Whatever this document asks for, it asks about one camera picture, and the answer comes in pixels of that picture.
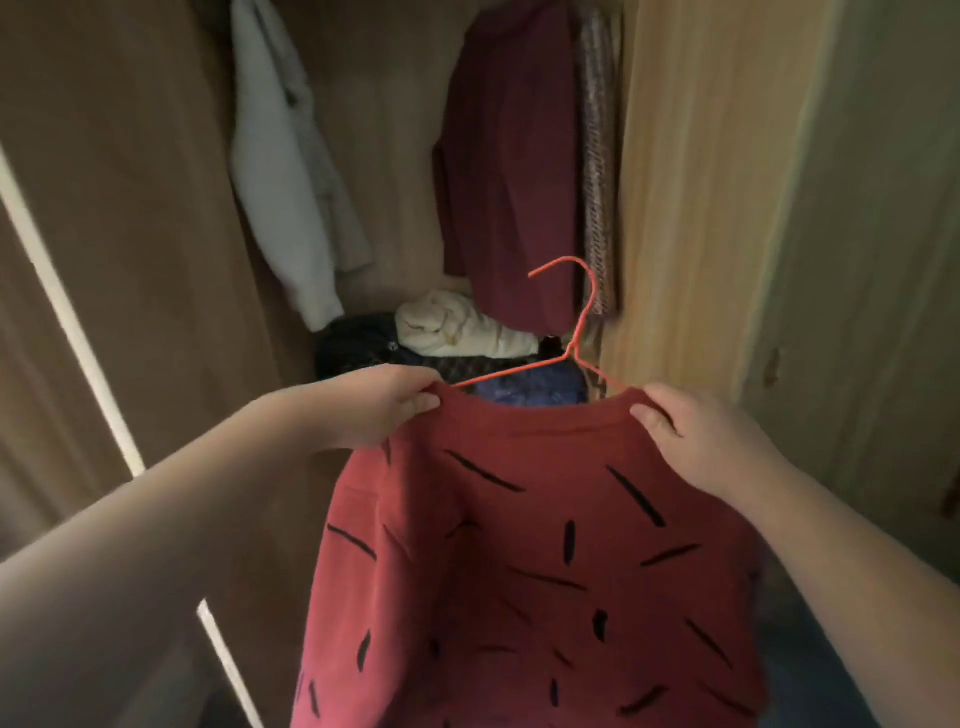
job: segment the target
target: maroon shirt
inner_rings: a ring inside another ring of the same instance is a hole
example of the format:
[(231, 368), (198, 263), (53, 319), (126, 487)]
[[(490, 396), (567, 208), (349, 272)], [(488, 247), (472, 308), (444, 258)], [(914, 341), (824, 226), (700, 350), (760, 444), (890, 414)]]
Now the maroon shirt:
[(433, 391), (337, 483), (294, 728), (756, 726), (758, 536), (664, 462), (651, 401)]
[(481, 13), (450, 80), (433, 153), (444, 269), (510, 328), (576, 323), (576, 108), (566, 4), (515, 0)]

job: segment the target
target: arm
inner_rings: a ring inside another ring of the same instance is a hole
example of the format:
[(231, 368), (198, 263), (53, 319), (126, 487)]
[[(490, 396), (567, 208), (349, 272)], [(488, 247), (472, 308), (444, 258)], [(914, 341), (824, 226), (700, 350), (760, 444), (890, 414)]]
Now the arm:
[(633, 413), (664, 459), (766, 539), (877, 720), (956, 725), (960, 589), (793, 467), (742, 412), (710, 395), (645, 389), (670, 420), (643, 405)]
[(70, 716), (74, 698), (156, 655), (275, 483), (319, 450), (379, 444), (439, 404), (420, 394), (439, 378), (383, 366), (267, 395), (5, 562), (0, 722)]

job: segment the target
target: orange wire hanger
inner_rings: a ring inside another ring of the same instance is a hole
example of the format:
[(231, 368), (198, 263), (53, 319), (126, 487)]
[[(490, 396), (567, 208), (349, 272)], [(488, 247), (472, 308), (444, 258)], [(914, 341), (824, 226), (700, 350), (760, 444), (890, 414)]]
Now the orange wire hanger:
[(581, 258), (575, 255), (564, 255), (563, 257), (558, 257), (556, 260), (551, 260), (546, 265), (541, 265), (538, 269), (530, 271), (527, 274), (527, 278), (532, 278), (533, 276), (538, 276), (543, 271), (553, 268), (558, 263), (576, 263), (585, 271), (587, 271), (587, 278), (590, 281), (590, 298), (587, 301), (587, 305), (584, 306), (584, 310), (580, 312), (580, 318), (577, 320), (577, 327), (573, 329), (573, 337), (570, 339), (570, 343), (566, 345), (566, 351), (560, 356), (557, 356), (553, 359), (545, 359), (544, 361), (536, 361), (533, 364), (524, 364), (521, 367), (514, 367), (513, 369), (506, 369), (503, 372), (494, 372), (493, 374), (477, 376), (473, 379), (468, 379), (467, 381), (462, 381), (458, 384), (455, 384), (455, 387), (466, 387), (468, 384), (476, 384), (480, 381), (488, 381), (489, 379), (496, 379), (499, 376), (506, 376), (511, 374), (516, 374), (517, 372), (526, 372), (530, 369), (539, 369), (540, 367), (548, 367), (551, 364), (556, 364), (558, 361), (564, 361), (566, 359), (573, 359), (577, 364), (582, 366), (584, 369), (588, 369), (601, 379), (606, 380), (609, 384), (614, 385), (620, 389), (629, 389), (629, 387), (617, 381), (616, 379), (605, 375), (599, 369), (594, 367), (589, 362), (584, 361), (580, 358), (580, 337), (584, 334), (584, 329), (587, 327), (587, 316), (589, 315), (590, 310), (593, 308), (593, 301), (597, 297), (597, 277), (593, 273), (593, 270), (587, 265), (587, 263)]

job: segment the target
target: wardrobe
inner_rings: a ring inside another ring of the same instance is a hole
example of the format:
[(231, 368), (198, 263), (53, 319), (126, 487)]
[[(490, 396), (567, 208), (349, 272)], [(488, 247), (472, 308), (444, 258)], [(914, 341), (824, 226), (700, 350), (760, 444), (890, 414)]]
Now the wardrobe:
[[(617, 58), (622, 291), (594, 360), (631, 385), (741, 401), (798, 465), (960, 575), (960, 8), (594, 2)], [(275, 1), (373, 247), (373, 266), (338, 279), (349, 314), (469, 291), (443, 273), (430, 150), (464, 32), (492, 4)], [(0, 145), (22, 196), (5, 184), (0, 206), (6, 555), (131, 472), (26, 238), (147, 467), (310, 380), (313, 337), (231, 190), (228, 3), (0, 11)], [(277, 484), (209, 595), (264, 725), (289, 718), (346, 457)], [(158, 661), (142, 657), (118, 695)]]

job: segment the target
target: hand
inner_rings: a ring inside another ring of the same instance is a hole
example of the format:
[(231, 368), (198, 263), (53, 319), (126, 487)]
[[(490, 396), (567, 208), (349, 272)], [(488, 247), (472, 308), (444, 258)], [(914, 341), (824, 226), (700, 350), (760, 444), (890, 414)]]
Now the hand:
[(422, 390), (441, 380), (426, 367), (381, 364), (286, 391), (299, 400), (314, 449), (373, 448), (440, 406), (439, 397)]
[(744, 487), (792, 467), (757, 423), (714, 395), (666, 384), (648, 384), (643, 391), (670, 419), (643, 404), (630, 413), (646, 427), (667, 465), (694, 488), (730, 502)]

